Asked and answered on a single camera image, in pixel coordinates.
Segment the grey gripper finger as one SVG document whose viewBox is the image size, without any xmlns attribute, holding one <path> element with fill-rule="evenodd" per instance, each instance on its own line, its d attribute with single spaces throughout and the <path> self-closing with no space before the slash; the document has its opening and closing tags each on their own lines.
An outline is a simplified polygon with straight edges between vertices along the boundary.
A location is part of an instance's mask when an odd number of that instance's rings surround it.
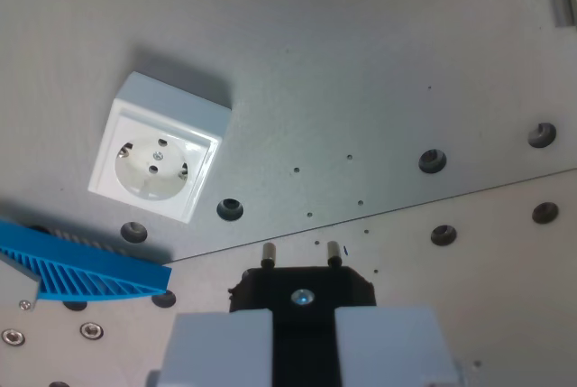
<svg viewBox="0 0 577 387">
<path fill-rule="evenodd" d="M 433 310 L 355 307 L 334 315 L 343 386 L 463 384 Z"/>
<path fill-rule="evenodd" d="M 176 316 L 158 386 L 271 386 L 273 315 L 268 309 Z"/>
</svg>

